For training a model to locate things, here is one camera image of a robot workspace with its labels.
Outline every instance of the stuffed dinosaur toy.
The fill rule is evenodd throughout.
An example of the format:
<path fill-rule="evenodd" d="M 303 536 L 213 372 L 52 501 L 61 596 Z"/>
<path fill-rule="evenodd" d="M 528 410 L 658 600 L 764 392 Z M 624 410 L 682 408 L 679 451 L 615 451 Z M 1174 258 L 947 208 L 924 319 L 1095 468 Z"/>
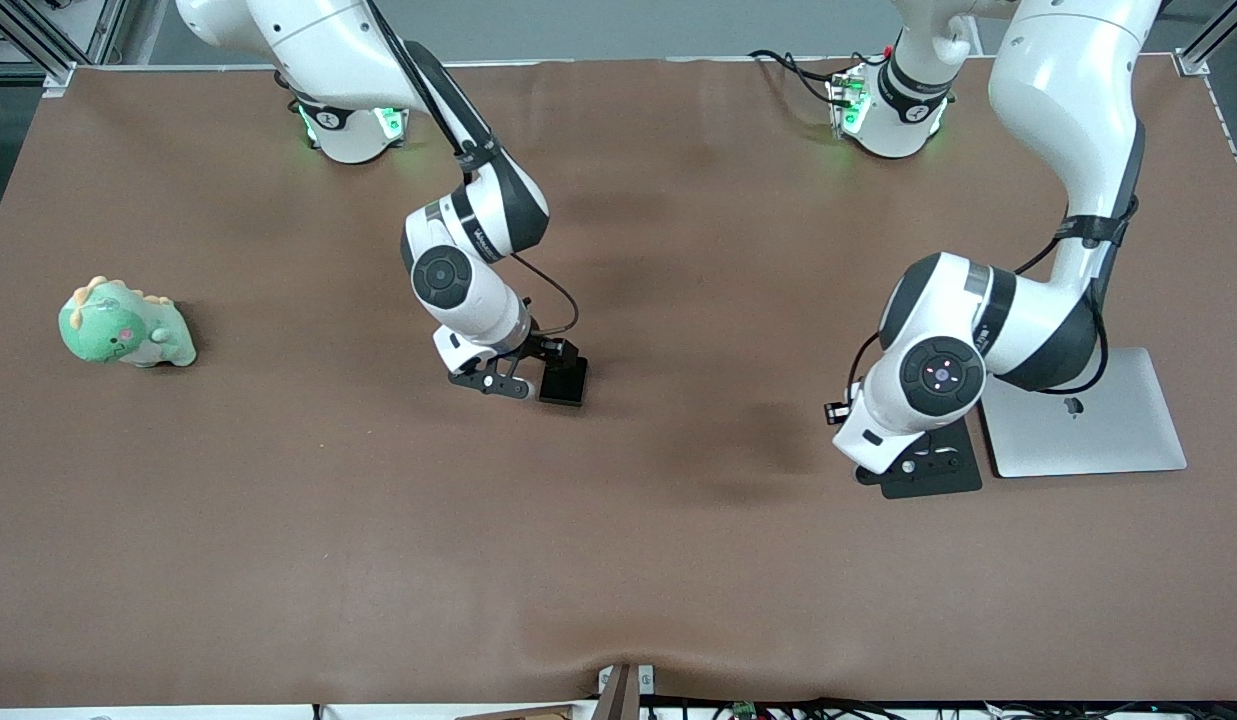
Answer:
<path fill-rule="evenodd" d="M 71 354 L 89 362 L 151 367 L 195 360 L 192 333 L 173 302 L 101 275 L 71 293 L 59 311 L 59 333 Z"/>

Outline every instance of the metal frame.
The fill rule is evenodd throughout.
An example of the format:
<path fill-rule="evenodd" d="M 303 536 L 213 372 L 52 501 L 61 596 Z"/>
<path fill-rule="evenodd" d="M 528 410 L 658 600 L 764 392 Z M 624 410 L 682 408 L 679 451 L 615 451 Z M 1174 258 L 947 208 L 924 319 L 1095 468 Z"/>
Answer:
<path fill-rule="evenodd" d="M 83 49 L 27 0 L 0 0 L 0 32 L 28 59 L 27 63 L 0 63 L 0 85 L 38 85 L 46 79 L 47 87 L 64 87 L 74 66 L 105 63 L 127 5 L 129 0 L 101 0 L 101 12 Z"/>
<path fill-rule="evenodd" d="M 1237 31 L 1237 0 L 1230 0 L 1230 2 L 1223 4 L 1223 6 L 1211 17 L 1209 22 L 1204 24 L 1202 31 L 1195 37 L 1189 46 L 1183 49 L 1176 49 L 1174 53 L 1174 64 L 1179 71 L 1179 74 L 1184 77 L 1189 75 L 1207 75 L 1209 64 L 1206 61 L 1209 56 L 1213 53 L 1215 49 L 1222 46 L 1223 42 L 1231 38 Z"/>

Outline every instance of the black strap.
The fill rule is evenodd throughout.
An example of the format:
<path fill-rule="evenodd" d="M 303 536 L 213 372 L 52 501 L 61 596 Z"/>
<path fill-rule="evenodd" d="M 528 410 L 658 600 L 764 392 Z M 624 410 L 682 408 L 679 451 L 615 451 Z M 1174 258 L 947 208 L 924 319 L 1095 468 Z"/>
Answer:
<path fill-rule="evenodd" d="M 480 259 L 485 264 L 496 264 L 503 256 L 499 254 L 494 242 L 489 240 L 489 233 L 485 233 L 485 228 L 480 224 L 480 218 L 476 218 L 471 200 L 468 199 L 468 187 L 459 187 L 449 197 L 454 202 L 454 213 L 458 214 L 458 221 L 461 223 L 463 231 L 468 234 L 468 241 L 476 249 L 476 252 L 480 254 Z"/>
<path fill-rule="evenodd" d="M 1102 218 L 1101 215 L 1068 215 L 1058 225 L 1058 231 L 1053 234 L 1053 240 L 1066 240 L 1066 238 L 1084 238 L 1085 245 L 1097 245 L 1097 242 L 1112 242 L 1119 247 L 1124 241 L 1124 229 L 1129 225 L 1129 219 L 1138 212 L 1138 195 L 1129 197 L 1129 208 L 1124 215 L 1118 218 Z"/>
<path fill-rule="evenodd" d="M 1009 307 L 1014 304 L 1016 292 L 1016 275 L 1008 270 L 992 268 L 992 292 L 987 296 L 987 309 L 974 328 L 974 346 L 983 355 L 987 355 L 999 339 L 1004 320 L 1009 315 Z"/>
<path fill-rule="evenodd" d="M 893 69 L 893 74 L 898 75 L 898 82 L 909 90 L 920 95 L 929 95 L 936 92 L 938 95 L 927 96 L 922 100 L 918 96 L 912 96 L 907 92 L 901 90 L 898 87 L 893 85 L 893 77 L 889 69 Z M 948 99 L 948 90 L 950 90 L 951 83 L 946 82 L 943 85 L 925 85 L 925 83 L 915 82 L 914 79 L 905 75 L 898 71 L 897 63 L 893 62 L 891 56 L 889 63 L 880 68 L 880 99 L 884 100 L 884 104 L 893 108 L 898 113 L 898 120 L 902 122 L 914 126 L 914 124 L 924 122 L 933 115 L 936 109 Z"/>
<path fill-rule="evenodd" d="M 484 145 L 476 146 L 471 141 L 463 144 L 461 155 L 454 155 L 458 160 L 458 167 L 461 168 L 464 173 L 475 173 L 476 169 L 482 168 L 490 160 L 496 158 L 503 153 L 503 144 L 499 141 L 494 135 L 490 135 L 485 140 Z"/>

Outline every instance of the white robotic arm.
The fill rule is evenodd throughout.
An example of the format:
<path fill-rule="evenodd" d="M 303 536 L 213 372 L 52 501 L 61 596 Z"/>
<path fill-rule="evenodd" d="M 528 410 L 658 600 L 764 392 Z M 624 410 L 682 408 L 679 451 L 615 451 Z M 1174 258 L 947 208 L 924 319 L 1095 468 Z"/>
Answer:
<path fill-rule="evenodd" d="M 884 473 L 920 433 L 966 414 L 988 374 L 1051 388 L 1080 375 L 1094 341 L 1106 341 L 1102 303 L 1143 155 L 1131 77 L 1154 15 L 1148 0 L 1019 2 L 990 100 L 1066 187 L 1051 277 L 1030 281 L 946 252 L 903 273 L 880 323 L 884 355 L 834 439 L 863 468 Z"/>
<path fill-rule="evenodd" d="M 512 374 L 522 358 L 537 358 L 557 375 L 553 392 L 541 400 L 581 402 L 586 361 L 568 341 L 542 336 L 526 303 L 490 268 L 542 240 L 546 198 L 426 47 L 400 40 L 371 0 L 178 0 L 178 6 L 202 38 L 270 59 L 299 100 L 340 113 L 348 127 L 354 114 L 376 108 L 434 118 L 463 183 L 408 215 L 400 255 L 418 301 L 442 324 L 432 340 L 450 381 L 527 398 L 532 387 Z M 513 364 L 507 374 L 499 372 L 503 358 Z"/>
<path fill-rule="evenodd" d="M 893 0 L 902 31 L 893 53 L 846 73 L 833 95 L 837 131 L 882 158 L 904 158 L 938 132 L 948 92 L 974 48 L 966 15 L 1007 19 L 1016 0 Z"/>
<path fill-rule="evenodd" d="M 330 160 L 344 165 L 367 163 L 404 136 L 403 109 L 381 106 L 345 109 L 317 100 L 281 67 L 262 26 L 251 14 L 247 0 L 176 0 L 183 24 L 207 45 L 260 56 L 276 68 L 276 82 L 294 94 L 294 110 L 307 124 L 307 132 Z"/>

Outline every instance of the black cable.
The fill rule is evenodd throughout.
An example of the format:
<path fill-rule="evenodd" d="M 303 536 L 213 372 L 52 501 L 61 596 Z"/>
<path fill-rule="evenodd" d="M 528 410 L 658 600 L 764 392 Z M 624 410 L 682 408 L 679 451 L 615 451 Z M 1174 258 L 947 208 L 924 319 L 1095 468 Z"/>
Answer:
<path fill-rule="evenodd" d="M 805 714 L 805 720 L 831 720 L 821 706 L 814 706 L 813 703 L 800 701 L 795 708 Z"/>
<path fill-rule="evenodd" d="M 1034 268 L 1035 264 L 1039 264 L 1040 260 L 1048 259 L 1049 254 L 1051 254 L 1053 249 L 1056 246 L 1058 246 L 1058 238 L 1054 238 L 1051 241 L 1049 241 L 1047 246 L 1044 246 L 1044 250 L 1037 252 L 1033 259 L 1025 261 L 1025 264 L 1017 266 L 1017 270 L 1014 270 L 1014 275 L 1022 275 L 1024 272 L 1028 272 L 1028 270 Z"/>
<path fill-rule="evenodd" d="M 542 272 L 542 270 L 537 268 L 534 264 L 531 264 L 528 260 L 522 259 L 516 252 L 512 252 L 512 260 L 516 260 L 517 264 L 524 265 L 532 273 L 537 275 L 537 277 L 543 278 L 550 287 L 554 287 L 557 292 L 564 296 L 564 299 L 569 301 L 569 307 L 573 308 L 573 318 L 569 319 L 567 324 L 563 324 L 558 328 L 548 328 L 544 332 L 541 329 L 539 332 L 534 332 L 534 334 L 537 336 L 549 336 L 550 334 L 560 334 L 570 332 L 573 325 L 578 324 L 578 317 L 581 314 L 581 312 L 578 309 L 578 301 L 573 299 L 573 296 L 569 294 L 568 289 L 564 289 L 564 286 L 555 282 L 555 280 L 552 278 L 550 275 Z"/>
<path fill-rule="evenodd" d="M 836 73 L 826 73 L 826 74 L 815 73 L 813 71 L 807 71 L 805 68 L 800 68 L 800 66 L 797 64 L 795 62 L 795 56 L 793 56 L 792 53 L 777 54 L 774 53 L 773 49 L 752 49 L 751 53 L 747 53 L 747 56 L 750 58 L 756 58 L 756 59 L 769 58 L 771 61 L 774 61 L 776 63 L 778 63 L 779 66 L 787 68 L 793 73 L 802 74 L 809 79 L 815 79 L 818 82 L 828 82 L 829 79 L 833 79 L 833 74 L 836 74 Z"/>
<path fill-rule="evenodd" d="M 1183 705 L 1181 703 L 1176 703 L 1176 701 L 1158 701 L 1157 706 L 1165 708 L 1165 710 L 1170 710 L 1170 711 L 1175 711 L 1175 713 L 1181 713 L 1184 715 L 1194 716 L 1195 720 L 1206 720 L 1206 716 L 1204 716 L 1204 713 L 1199 711 L 1194 706 Z"/>
<path fill-rule="evenodd" d="M 1107 720 L 1112 715 L 1124 713 L 1134 706 L 1138 706 L 1138 703 L 1127 701 L 1124 705 L 1112 706 L 1110 710 L 1090 713 L 1084 706 L 1074 706 L 1069 703 L 1063 703 L 1059 708 L 1039 708 L 1012 701 L 1006 703 L 1001 710 L 1006 711 L 1006 715 L 1002 716 L 1003 720 Z M 1194 715 L 1197 720 L 1204 720 L 1191 708 L 1186 708 L 1185 713 Z"/>
<path fill-rule="evenodd" d="M 1040 395 L 1076 395 L 1086 391 L 1086 388 L 1094 387 L 1098 381 L 1101 381 L 1102 375 L 1107 372 L 1107 356 L 1111 353 L 1111 348 L 1107 346 L 1107 327 L 1102 323 L 1102 311 L 1098 311 L 1097 302 L 1094 302 L 1094 293 L 1089 293 L 1089 302 L 1094 308 L 1094 328 L 1098 332 L 1098 369 L 1094 370 L 1094 377 L 1089 379 L 1089 382 L 1080 387 L 1069 388 L 1039 388 L 1037 392 Z"/>
<path fill-rule="evenodd" d="M 889 713 L 888 710 L 886 710 L 886 708 L 875 705 L 875 703 L 871 701 L 842 700 L 842 698 L 830 698 L 830 696 L 818 698 L 818 701 L 825 703 L 825 705 L 831 706 L 833 710 L 849 713 L 850 715 L 855 715 L 856 718 L 865 720 L 875 720 L 875 719 L 866 718 L 865 715 L 862 715 L 863 711 L 873 713 L 875 715 L 883 715 L 887 716 L 889 720 L 904 720 L 902 715 L 896 715 L 893 713 Z"/>
<path fill-rule="evenodd" d="M 833 710 L 836 710 L 836 715 L 833 715 L 833 718 L 839 718 L 839 716 L 842 716 L 842 715 L 852 715 L 852 716 L 857 718 L 858 720 L 878 720 L 877 718 L 871 718 L 870 715 L 863 715 L 861 710 L 855 710 L 855 708 L 836 706 Z M 892 718 L 898 718 L 898 716 L 897 715 L 892 715 Z"/>
<path fill-rule="evenodd" d="M 866 341 L 862 341 L 862 346 L 858 348 L 857 355 L 854 356 L 854 364 L 850 365 L 850 381 L 845 384 L 846 402 L 854 402 L 854 375 L 857 374 L 857 364 L 862 361 L 862 354 L 866 353 L 866 348 L 871 346 L 871 343 L 877 341 L 878 339 L 878 332 L 871 333 L 871 336 L 866 338 Z"/>
<path fill-rule="evenodd" d="M 833 79 L 833 75 L 836 73 L 823 74 L 823 73 L 815 73 L 813 71 L 807 71 L 805 68 L 800 68 L 800 63 L 797 63 L 794 54 L 792 53 L 777 54 L 774 53 L 773 49 L 756 49 L 751 51 L 751 53 L 747 53 L 747 56 L 750 58 L 756 58 L 756 59 L 772 58 L 773 61 L 777 61 L 779 66 L 787 68 L 792 73 L 795 73 L 795 77 L 800 78 L 802 85 L 805 87 L 805 90 L 808 90 L 810 95 L 818 96 L 819 100 L 826 101 L 828 105 L 834 105 L 837 108 L 849 108 L 851 105 L 850 101 L 837 100 L 834 99 L 834 96 L 823 95 L 823 93 L 819 92 L 818 88 L 810 85 L 809 83 L 810 79 L 815 82 L 828 82 L 829 79 Z"/>
<path fill-rule="evenodd" d="M 395 57 L 400 68 L 404 71 L 409 82 L 413 83 L 413 88 L 417 88 L 418 95 L 422 96 L 422 104 L 427 105 L 427 113 L 430 114 L 430 119 L 434 119 L 435 125 L 440 127 L 440 132 L 445 136 L 449 146 L 453 147 L 454 155 L 463 155 L 466 150 L 463 150 L 461 144 L 458 142 L 458 137 L 454 136 L 453 127 L 449 127 L 449 122 L 440 114 L 440 105 L 435 104 L 435 96 L 430 94 L 430 88 L 427 87 L 426 79 L 422 78 L 422 71 L 418 69 L 417 63 L 406 53 L 404 46 L 400 43 L 400 36 L 386 22 L 386 19 L 382 17 L 382 12 L 374 0 L 365 0 L 365 2 L 370 7 L 370 14 L 374 15 L 374 22 L 377 24 L 379 32 L 382 33 L 382 40 L 388 46 L 391 56 Z M 463 184 L 471 184 L 471 173 L 464 169 L 461 182 Z"/>
<path fill-rule="evenodd" d="M 882 58 L 882 59 L 877 59 L 877 61 L 876 59 L 871 59 L 871 58 L 868 58 L 868 56 L 857 53 L 857 51 L 855 51 L 855 53 L 851 53 L 850 58 L 856 59 L 856 61 L 861 61 L 862 64 L 871 66 L 873 68 L 875 67 L 880 67 L 882 64 L 886 64 L 889 61 L 888 58 Z"/>

